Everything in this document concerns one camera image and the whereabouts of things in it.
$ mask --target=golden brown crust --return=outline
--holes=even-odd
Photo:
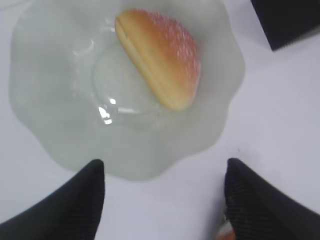
[[[196,44],[174,19],[131,9],[116,18],[116,33],[153,93],[180,110],[194,99],[200,75]]]

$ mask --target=bread roll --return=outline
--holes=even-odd
[[[159,101],[183,110],[194,100],[201,64],[195,41],[176,20],[130,9],[115,21],[116,35]]]

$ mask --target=white surface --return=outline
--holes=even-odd
[[[272,53],[250,1],[225,0],[225,4],[246,61],[246,75],[220,140],[153,181],[107,177],[97,240],[202,240],[218,212],[230,157],[241,158],[271,184],[320,213],[320,35]],[[23,9],[0,13],[1,96],[8,96],[11,31]],[[2,222],[74,173],[49,159],[18,123],[7,97],[1,97],[0,108]],[[221,187],[213,188],[217,179]]]

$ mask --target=black object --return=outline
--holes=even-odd
[[[237,240],[319,240],[320,216],[271,186],[240,160],[228,161],[226,214]]]
[[[105,171],[93,160],[47,198],[0,225],[0,240],[93,240],[105,198]]]
[[[319,0],[251,0],[272,50],[320,26]]]

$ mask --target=glass plate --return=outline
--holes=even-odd
[[[174,17],[194,36],[202,73],[187,110],[162,107],[123,51],[114,20],[129,7]],[[39,0],[13,31],[9,98],[63,167],[102,159],[109,174],[146,180],[217,141],[244,72],[220,0]]]

